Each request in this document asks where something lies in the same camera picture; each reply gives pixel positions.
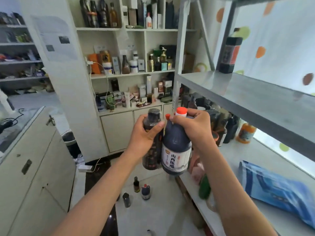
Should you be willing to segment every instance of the trash can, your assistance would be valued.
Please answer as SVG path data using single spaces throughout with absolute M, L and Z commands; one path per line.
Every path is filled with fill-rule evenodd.
M 73 132 L 71 130 L 66 131 L 64 134 L 61 135 L 65 145 L 68 148 L 68 151 L 72 155 L 74 159 L 78 157 L 81 153 L 80 148 L 77 144 L 77 140 L 74 138 Z

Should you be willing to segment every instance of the red label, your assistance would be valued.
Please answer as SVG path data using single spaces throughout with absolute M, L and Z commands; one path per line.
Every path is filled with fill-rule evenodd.
M 230 64 L 235 64 L 235 62 L 236 62 L 236 57 L 237 57 L 237 55 L 238 55 L 238 51 L 239 51 L 239 48 L 240 48 L 240 47 L 241 47 L 241 46 L 235 46 L 235 47 L 234 47 Z

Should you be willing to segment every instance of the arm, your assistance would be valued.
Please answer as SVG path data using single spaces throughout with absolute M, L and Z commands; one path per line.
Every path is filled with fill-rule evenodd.
M 152 146 L 163 127 L 160 122 L 149 132 L 143 128 L 146 115 L 141 115 L 132 130 L 127 149 L 68 213 L 52 236 L 99 236 L 120 191 L 139 160 Z
M 194 119 L 172 116 L 182 125 L 200 155 L 227 236 L 277 236 L 268 220 L 243 190 L 211 134 L 207 112 L 188 109 Z

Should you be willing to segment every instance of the person's right hand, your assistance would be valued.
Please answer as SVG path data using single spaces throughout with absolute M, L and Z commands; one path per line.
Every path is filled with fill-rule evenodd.
M 182 125 L 193 146 L 201 149 L 203 145 L 214 144 L 211 133 L 210 116 L 206 111 L 188 108 L 187 115 L 194 119 L 185 118 L 183 116 L 170 116 L 173 123 Z

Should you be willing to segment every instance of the person's left hand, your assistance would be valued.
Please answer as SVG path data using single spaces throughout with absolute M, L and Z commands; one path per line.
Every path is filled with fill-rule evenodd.
M 147 114 L 141 115 L 136 121 L 131 133 L 130 141 L 126 151 L 130 151 L 137 159 L 143 157 L 151 148 L 154 137 L 163 129 L 165 122 L 161 121 L 150 131 L 143 128 L 143 120 Z

